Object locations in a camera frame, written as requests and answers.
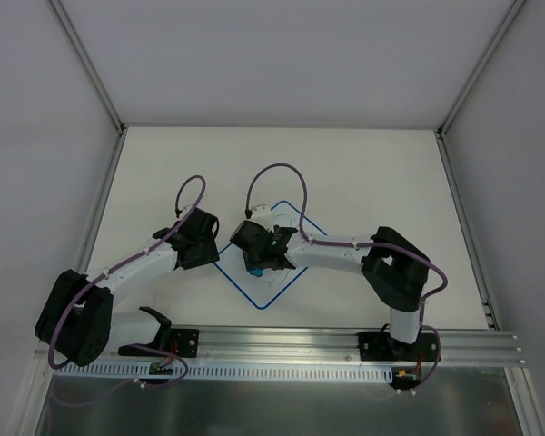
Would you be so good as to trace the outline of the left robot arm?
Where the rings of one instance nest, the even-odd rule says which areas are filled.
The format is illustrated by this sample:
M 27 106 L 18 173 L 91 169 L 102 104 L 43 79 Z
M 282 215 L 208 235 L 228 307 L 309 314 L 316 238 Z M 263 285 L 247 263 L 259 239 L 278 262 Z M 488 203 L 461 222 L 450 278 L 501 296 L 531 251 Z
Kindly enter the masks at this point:
M 124 356 L 160 355 L 173 349 L 172 321 L 142 306 L 117 312 L 128 296 L 167 273 L 190 270 L 219 259 L 219 220 L 199 208 L 171 228 L 155 232 L 144 247 L 117 265 L 55 280 L 35 325 L 35 336 L 66 363 L 84 367 L 103 352 Z

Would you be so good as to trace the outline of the blue-framed small whiteboard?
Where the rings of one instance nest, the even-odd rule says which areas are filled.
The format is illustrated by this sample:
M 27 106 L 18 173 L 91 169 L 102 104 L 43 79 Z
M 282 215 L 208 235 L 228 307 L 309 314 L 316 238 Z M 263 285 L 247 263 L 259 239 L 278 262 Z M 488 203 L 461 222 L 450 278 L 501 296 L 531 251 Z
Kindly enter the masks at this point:
M 301 211 L 286 200 L 271 206 L 273 223 L 286 227 L 298 227 Z M 327 234 L 307 216 L 303 218 L 307 233 Z M 248 302 L 258 310 L 266 310 L 285 291 L 295 284 L 307 271 L 307 268 L 296 270 L 272 271 L 264 270 L 262 277 L 255 277 L 246 271 L 243 254 L 240 249 L 228 243 L 219 251 L 220 260 L 215 263 L 217 270 Z

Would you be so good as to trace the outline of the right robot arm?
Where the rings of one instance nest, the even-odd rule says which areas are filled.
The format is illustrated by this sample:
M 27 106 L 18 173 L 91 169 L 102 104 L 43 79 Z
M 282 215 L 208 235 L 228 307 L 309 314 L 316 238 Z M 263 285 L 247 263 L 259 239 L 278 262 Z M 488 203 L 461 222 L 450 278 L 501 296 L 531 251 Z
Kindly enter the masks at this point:
M 430 259 L 390 227 L 370 236 L 337 237 L 242 221 L 230 243 L 248 271 L 323 268 L 359 274 L 389 307 L 388 331 L 367 346 L 381 359 L 415 360 L 421 347 L 422 292 Z

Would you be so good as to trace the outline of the blue foam whiteboard eraser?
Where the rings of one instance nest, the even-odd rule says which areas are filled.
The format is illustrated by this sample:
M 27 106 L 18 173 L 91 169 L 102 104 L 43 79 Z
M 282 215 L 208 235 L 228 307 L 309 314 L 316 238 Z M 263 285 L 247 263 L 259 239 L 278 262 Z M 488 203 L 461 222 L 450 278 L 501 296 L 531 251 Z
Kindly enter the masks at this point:
M 249 274 L 255 277 L 262 277 L 264 273 L 263 269 L 252 269 L 249 271 Z

